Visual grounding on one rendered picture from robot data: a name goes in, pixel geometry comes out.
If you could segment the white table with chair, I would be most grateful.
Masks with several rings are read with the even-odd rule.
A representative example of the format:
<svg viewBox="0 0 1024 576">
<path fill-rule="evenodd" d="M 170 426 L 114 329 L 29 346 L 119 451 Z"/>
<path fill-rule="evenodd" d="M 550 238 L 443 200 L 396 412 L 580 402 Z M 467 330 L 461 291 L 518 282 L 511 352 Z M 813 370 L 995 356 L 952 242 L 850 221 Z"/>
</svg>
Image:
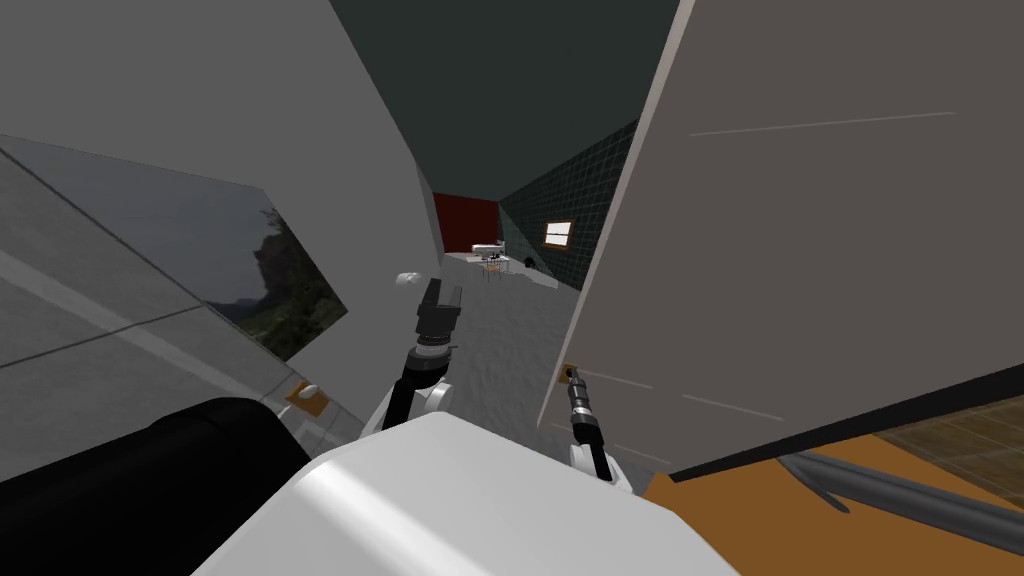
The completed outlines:
<svg viewBox="0 0 1024 576">
<path fill-rule="evenodd" d="M 469 262 L 477 264 L 481 269 L 482 278 L 490 281 L 493 277 L 501 280 L 509 273 L 511 260 L 505 253 L 505 243 L 498 241 L 496 244 L 474 244 Z"/>
</svg>

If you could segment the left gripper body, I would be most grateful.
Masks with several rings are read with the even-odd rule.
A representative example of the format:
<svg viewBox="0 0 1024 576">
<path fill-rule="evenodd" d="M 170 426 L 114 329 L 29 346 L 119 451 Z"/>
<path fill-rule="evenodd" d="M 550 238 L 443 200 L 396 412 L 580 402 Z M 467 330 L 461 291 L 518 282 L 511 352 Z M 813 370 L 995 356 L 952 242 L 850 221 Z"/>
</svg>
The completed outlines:
<svg viewBox="0 0 1024 576">
<path fill-rule="evenodd" d="M 447 297 L 442 298 L 444 284 L 440 278 L 430 278 L 419 304 L 419 318 L 457 318 L 462 311 L 463 287 L 452 285 Z"/>
</svg>

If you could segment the white knob on orange plate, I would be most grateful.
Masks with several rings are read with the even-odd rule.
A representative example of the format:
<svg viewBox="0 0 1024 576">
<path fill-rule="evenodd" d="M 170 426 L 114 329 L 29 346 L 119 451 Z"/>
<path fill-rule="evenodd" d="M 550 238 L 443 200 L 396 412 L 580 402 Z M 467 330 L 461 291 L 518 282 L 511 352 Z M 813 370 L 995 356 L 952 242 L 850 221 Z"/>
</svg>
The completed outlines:
<svg viewBox="0 0 1024 576">
<path fill-rule="evenodd" d="M 318 386 L 306 380 L 300 380 L 285 400 L 299 410 L 317 418 L 326 410 L 330 398 Z"/>
</svg>

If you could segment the grey door leaf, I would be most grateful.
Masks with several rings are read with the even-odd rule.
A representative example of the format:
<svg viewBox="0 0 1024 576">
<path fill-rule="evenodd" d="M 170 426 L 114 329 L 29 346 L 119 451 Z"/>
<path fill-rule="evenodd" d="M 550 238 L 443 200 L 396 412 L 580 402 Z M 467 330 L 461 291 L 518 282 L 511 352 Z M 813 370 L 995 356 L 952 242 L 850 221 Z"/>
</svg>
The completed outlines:
<svg viewBox="0 0 1024 576">
<path fill-rule="evenodd" d="M 1024 0 L 680 0 L 558 361 L 680 481 L 1024 393 Z"/>
</svg>

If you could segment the dark grey long rod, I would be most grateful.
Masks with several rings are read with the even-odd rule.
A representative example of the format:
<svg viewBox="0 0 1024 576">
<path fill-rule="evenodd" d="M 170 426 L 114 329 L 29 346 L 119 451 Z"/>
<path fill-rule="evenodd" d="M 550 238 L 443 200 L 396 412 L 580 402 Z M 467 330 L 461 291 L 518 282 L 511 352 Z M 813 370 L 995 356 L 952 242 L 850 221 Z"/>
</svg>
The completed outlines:
<svg viewBox="0 0 1024 576">
<path fill-rule="evenodd" d="M 1024 512 L 813 452 L 776 461 L 843 513 L 851 500 L 1024 557 Z"/>
</svg>

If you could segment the landscape picture on wall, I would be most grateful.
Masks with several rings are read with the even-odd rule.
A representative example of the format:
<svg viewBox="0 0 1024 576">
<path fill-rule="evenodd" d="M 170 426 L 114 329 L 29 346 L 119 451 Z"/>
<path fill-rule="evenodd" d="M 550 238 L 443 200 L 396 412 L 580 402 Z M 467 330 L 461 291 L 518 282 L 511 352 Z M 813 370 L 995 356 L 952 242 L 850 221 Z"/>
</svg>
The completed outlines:
<svg viewBox="0 0 1024 576">
<path fill-rule="evenodd" d="M 347 313 L 261 189 L 7 135 L 0 149 L 283 361 Z"/>
</svg>

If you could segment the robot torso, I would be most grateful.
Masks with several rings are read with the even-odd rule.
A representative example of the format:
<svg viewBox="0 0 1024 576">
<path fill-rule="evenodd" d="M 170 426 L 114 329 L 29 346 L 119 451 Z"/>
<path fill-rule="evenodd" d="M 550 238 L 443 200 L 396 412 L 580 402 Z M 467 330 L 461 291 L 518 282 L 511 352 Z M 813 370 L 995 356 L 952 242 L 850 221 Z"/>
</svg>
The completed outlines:
<svg viewBox="0 0 1024 576">
<path fill-rule="evenodd" d="M 317 456 L 193 576 L 740 576 L 672 511 L 444 412 Z"/>
</svg>

